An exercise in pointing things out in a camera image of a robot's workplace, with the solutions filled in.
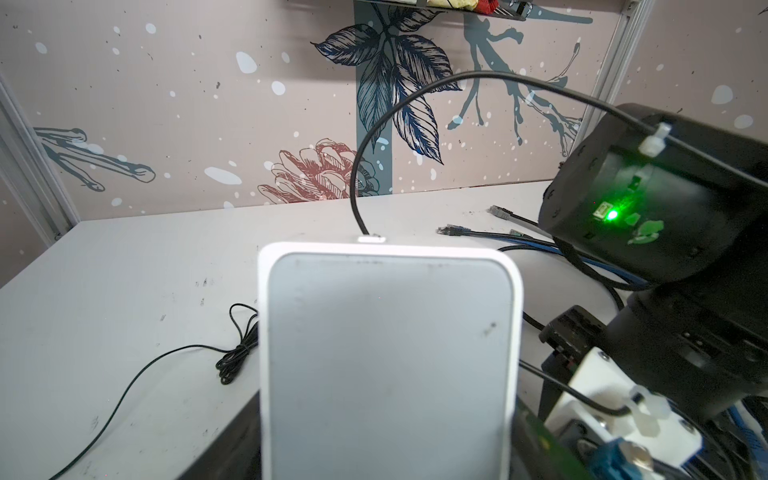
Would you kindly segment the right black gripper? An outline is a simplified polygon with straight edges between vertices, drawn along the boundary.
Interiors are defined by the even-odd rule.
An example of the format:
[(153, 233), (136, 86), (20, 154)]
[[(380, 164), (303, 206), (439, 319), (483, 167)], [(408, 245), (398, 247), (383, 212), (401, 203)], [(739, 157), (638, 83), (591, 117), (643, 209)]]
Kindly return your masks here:
[(605, 324), (579, 305), (550, 321), (539, 333), (539, 340), (552, 352), (541, 370), (563, 384), (568, 384), (586, 354), (596, 346)]

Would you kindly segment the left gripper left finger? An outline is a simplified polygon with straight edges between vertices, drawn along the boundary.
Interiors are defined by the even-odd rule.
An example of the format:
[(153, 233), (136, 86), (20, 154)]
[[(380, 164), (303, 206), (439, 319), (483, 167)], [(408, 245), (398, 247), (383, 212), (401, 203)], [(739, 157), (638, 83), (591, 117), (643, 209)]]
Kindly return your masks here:
[(185, 479), (261, 479), (260, 393), (180, 476)]

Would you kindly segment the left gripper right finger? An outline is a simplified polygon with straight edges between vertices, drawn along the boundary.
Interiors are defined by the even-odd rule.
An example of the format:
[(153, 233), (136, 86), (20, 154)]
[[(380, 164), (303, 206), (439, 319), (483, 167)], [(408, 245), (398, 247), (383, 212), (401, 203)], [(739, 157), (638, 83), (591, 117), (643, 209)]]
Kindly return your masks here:
[(510, 479), (572, 479), (574, 458), (536, 414), (516, 398), (511, 420)]

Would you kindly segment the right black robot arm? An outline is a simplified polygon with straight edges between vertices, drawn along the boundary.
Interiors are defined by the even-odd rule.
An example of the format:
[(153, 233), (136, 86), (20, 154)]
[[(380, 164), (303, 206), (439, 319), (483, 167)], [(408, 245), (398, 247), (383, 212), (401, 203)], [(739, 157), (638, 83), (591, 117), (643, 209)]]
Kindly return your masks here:
[(767, 389), (767, 146), (639, 104), (605, 116), (545, 191), (568, 260), (632, 274), (596, 344), (708, 420)]

